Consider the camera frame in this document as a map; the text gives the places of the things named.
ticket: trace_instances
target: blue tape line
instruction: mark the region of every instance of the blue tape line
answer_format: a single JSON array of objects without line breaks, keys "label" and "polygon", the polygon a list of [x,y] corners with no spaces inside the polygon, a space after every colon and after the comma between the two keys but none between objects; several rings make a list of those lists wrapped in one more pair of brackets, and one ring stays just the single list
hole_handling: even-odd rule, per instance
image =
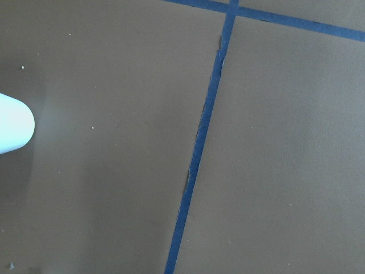
[{"label": "blue tape line", "polygon": [[345,27],[338,27],[276,13],[268,13],[261,10],[249,9],[247,7],[239,7],[237,10],[237,16],[365,42],[365,32],[363,31],[351,30]]},{"label": "blue tape line", "polygon": [[182,4],[186,6],[199,7],[205,10],[218,11],[220,13],[226,13],[228,5],[210,0],[165,0],[167,2]]},{"label": "blue tape line", "polygon": [[181,199],[175,230],[172,236],[171,247],[167,258],[165,274],[173,274],[175,270],[177,255],[179,253],[181,239],[183,238],[186,218],[188,216],[190,202],[192,200],[195,181],[198,174],[206,135],[208,133],[210,118],[212,117],[214,101],[216,100],[218,86],[221,79],[223,62],[224,58],[226,57],[234,19],[236,18],[237,8],[238,0],[230,0],[222,30],[222,46],[216,55],[216,60],[214,61],[213,72],[210,78],[208,93],[205,98],[204,109],[201,115],[200,125],[198,128],[198,133],[196,136],[193,150],[193,156],[189,167],[188,184],[186,185],[186,189]]}]

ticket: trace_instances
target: concrete floor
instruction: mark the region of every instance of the concrete floor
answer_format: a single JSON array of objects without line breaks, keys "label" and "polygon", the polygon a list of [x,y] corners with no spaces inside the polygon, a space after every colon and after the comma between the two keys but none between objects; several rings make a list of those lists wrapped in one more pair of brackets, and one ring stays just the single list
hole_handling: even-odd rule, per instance
[{"label": "concrete floor", "polygon": [[[360,1],[296,2],[240,5],[365,30]],[[0,92],[36,121],[0,155],[0,274],[163,273],[225,14],[0,12]],[[236,18],[175,273],[365,273],[364,51]]]}]

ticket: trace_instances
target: white object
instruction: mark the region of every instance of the white object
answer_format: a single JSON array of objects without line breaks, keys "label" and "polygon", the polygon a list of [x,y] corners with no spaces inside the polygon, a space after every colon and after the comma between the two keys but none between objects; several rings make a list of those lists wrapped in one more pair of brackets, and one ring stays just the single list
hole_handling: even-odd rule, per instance
[{"label": "white object", "polygon": [[28,143],[34,125],[33,114],[23,102],[0,93],[0,154]]}]

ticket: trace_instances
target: blue tape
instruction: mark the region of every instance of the blue tape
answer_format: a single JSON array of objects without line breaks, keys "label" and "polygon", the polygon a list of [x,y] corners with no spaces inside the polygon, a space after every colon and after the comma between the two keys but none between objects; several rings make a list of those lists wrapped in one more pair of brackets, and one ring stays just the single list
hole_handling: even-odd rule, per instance
[{"label": "blue tape", "polygon": [[268,13],[261,10],[249,9],[247,7],[239,7],[237,10],[237,16],[365,42],[365,32],[363,31],[351,30],[345,27],[333,26],[276,13]]},{"label": "blue tape", "polygon": [[208,133],[210,118],[212,117],[214,101],[216,100],[218,86],[221,79],[223,62],[224,58],[226,57],[237,8],[238,0],[230,0],[228,8],[226,9],[226,18],[222,30],[222,45],[216,55],[216,60],[214,61],[213,72],[210,78],[208,93],[205,98],[204,109],[201,115],[200,125],[198,128],[198,133],[196,136],[193,150],[193,156],[189,167],[188,184],[186,185],[186,189],[181,199],[180,209],[177,215],[175,230],[172,236],[171,247],[165,267],[165,274],[173,274],[175,270],[177,255],[179,253],[181,239],[183,238],[186,218],[188,216],[190,202],[192,200],[199,164],[205,144],[206,135]]},{"label": "blue tape", "polygon": [[226,13],[228,5],[211,0],[165,0],[167,2],[182,4],[186,6],[199,7],[205,10],[218,11],[220,13]]}]

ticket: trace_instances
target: white cylindrical object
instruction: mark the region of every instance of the white cylindrical object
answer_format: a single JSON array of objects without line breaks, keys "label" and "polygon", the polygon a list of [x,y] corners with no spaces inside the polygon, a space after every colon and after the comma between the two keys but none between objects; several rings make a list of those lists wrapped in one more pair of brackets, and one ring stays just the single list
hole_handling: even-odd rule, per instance
[{"label": "white cylindrical object", "polygon": [[21,101],[0,93],[0,154],[24,146],[34,132],[34,117]]}]

